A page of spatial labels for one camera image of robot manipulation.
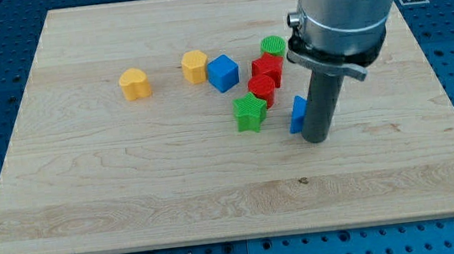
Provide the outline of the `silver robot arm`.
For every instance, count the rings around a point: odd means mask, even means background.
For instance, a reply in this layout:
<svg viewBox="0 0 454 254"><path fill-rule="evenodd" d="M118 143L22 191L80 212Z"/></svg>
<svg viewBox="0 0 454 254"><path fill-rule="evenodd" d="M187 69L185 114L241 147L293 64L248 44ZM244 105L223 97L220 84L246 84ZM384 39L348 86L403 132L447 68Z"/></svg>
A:
<svg viewBox="0 0 454 254"><path fill-rule="evenodd" d="M393 0L298 0L288 14L288 60L329 77L364 81L379 55Z"/></svg>

